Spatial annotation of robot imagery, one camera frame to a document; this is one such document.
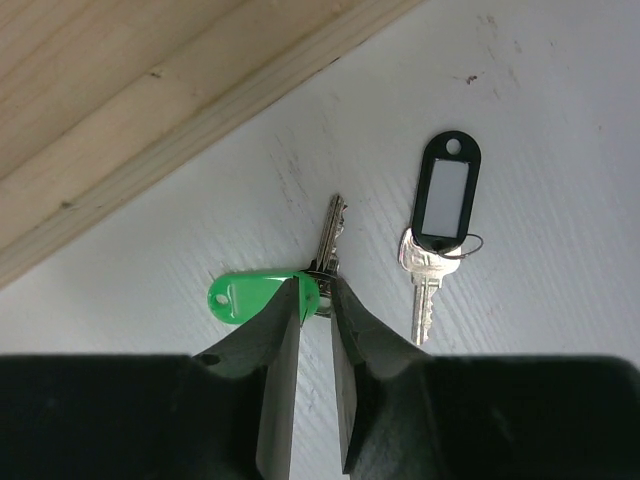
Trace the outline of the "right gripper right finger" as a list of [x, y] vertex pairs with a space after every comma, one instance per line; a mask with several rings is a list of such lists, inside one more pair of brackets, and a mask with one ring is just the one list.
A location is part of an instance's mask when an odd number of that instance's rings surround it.
[[432, 356], [331, 287], [352, 479], [635, 479], [639, 372], [611, 356]]

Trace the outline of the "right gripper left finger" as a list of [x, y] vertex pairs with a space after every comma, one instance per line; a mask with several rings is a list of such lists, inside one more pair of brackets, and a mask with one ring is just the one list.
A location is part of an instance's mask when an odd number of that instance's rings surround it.
[[5, 479], [286, 479], [299, 283], [194, 355], [5, 355]]

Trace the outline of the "green tag key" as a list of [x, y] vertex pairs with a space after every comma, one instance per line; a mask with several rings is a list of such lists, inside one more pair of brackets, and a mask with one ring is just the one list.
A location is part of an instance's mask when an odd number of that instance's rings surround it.
[[207, 293], [211, 313], [221, 322], [242, 325], [260, 313], [281, 285], [299, 281], [300, 319], [331, 316], [331, 282], [338, 275], [336, 240], [344, 230], [345, 199], [331, 197], [315, 258], [302, 270], [233, 272], [213, 280]]

